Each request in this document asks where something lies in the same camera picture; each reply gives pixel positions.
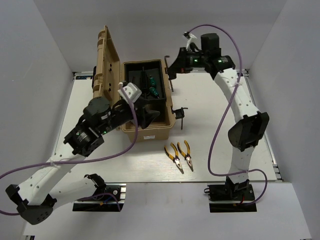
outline yellow pliers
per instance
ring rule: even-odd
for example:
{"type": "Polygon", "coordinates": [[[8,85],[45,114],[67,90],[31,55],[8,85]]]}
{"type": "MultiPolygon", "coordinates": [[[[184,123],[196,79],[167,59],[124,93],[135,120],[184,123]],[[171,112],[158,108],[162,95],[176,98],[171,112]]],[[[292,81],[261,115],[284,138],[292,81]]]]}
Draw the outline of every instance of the yellow pliers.
{"type": "Polygon", "coordinates": [[[181,153],[181,155],[184,157],[184,160],[186,160],[186,163],[188,164],[189,168],[191,169],[191,171],[194,171],[194,166],[192,165],[192,161],[191,161],[191,156],[190,156],[190,146],[189,143],[184,140],[184,144],[186,145],[186,154],[184,153],[184,151],[181,150],[180,147],[180,142],[177,143],[179,152],[181,153]]]}
{"type": "Polygon", "coordinates": [[[165,154],[175,163],[176,167],[180,170],[180,172],[182,174],[184,174],[184,170],[182,169],[182,165],[180,163],[180,159],[179,159],[179,156],[178,156],[178,150],[177,150],[176,146],[173,143],[170,143],[170,146],[173,148],[175,156],[172,156],[168,152],[167,146],[164,146],[165,154]]]}

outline white label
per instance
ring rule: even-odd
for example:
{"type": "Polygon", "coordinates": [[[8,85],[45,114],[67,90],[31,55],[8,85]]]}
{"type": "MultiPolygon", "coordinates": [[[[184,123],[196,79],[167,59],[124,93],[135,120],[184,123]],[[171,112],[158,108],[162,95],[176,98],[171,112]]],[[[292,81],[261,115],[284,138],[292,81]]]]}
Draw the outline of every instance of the white label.
{"type": "Polygon", "coordinates": [[[146,140],[146,139],[155,139],[156,136],[155,135],[150,135],[150,136],[143,136],[143,139],[146,140]]]}

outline toolbox latch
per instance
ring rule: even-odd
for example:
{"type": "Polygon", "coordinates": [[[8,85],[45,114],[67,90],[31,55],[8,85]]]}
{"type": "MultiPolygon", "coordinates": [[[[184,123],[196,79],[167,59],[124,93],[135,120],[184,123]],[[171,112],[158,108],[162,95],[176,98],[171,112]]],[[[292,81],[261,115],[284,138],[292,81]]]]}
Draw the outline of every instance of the toolbox latch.
{"type": "Polygon", "coordinates": [[[184,117],[185,117],[185,110],[188,109],[187,107],[181,107],[179,109],[173,110],[171,107],[171,112],[175,114],[175,119],[181,119],[181,130],[184,127],[184,117]]]}

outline wall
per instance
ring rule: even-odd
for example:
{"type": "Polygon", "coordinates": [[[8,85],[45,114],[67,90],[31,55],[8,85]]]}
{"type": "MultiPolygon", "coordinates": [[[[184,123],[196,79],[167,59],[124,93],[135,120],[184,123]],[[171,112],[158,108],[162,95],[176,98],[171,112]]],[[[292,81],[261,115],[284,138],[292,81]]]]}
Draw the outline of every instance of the wall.
{"type": "Polygon", "coordinates": [[[283,178],[293,183],[312,239],[320,239],[320,2],[288,0],[250,71],[283,178]]]}
{"type": "MultiPolygon", "coordinates": [[[[236,39],[244,67],[252,65],[286,0],[34,0],[72,71],[92,71],[97,63],[97,36],[104,25],[122,62],[176,58],[187,43],[185,31],[215,24],[236,39]]],[[[194,33],[215,32],[203,28],[194,33]]],[[[220,34],[222,54],[237,53],[220,34]]]]}
{"type": "MultiPolygon", "coordinates": [[[[72,73],[32,0],[2,0],[0,7],[0,174],[45,162],[72,85],[72,73]]],[[[0,180],[0,208],[16,212],[5,194],[35,170],[0,180]]],[[[20,239],[20,216],[0,215],[0,239],[20,239]]]]}

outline toolbox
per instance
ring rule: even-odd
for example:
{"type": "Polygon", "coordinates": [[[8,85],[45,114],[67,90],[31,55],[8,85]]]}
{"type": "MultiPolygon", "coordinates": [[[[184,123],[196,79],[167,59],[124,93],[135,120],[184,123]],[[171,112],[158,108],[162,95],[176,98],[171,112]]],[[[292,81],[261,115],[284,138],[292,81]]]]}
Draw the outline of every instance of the toolbox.
{"type": "MultiPolygon", "coordinates": [[[[92,90],[93,97],[105,97],[111,106],[120,100],[117,92],[119,82],[134,83],[142,91],[142,97],[150,100],[148,108],[160,111],[160,115],[145,129],[138,129],[137,142],[149,140],[166,140],[176,123],[176,115],[173,111],[173,102],[168,75],[165,71],[164,61],[153,59],[146,61],[132,61],[121,64],[114,43],[107,26],[98,34],[97,65],[93,70],[92,90]],[[141,81],[144,71],[147,80],[158,95],[144,91],[141,81]]],[[[135,136],[135,125],[127,122],[121,130],[128,135],[131,142],[135,136]]]]}

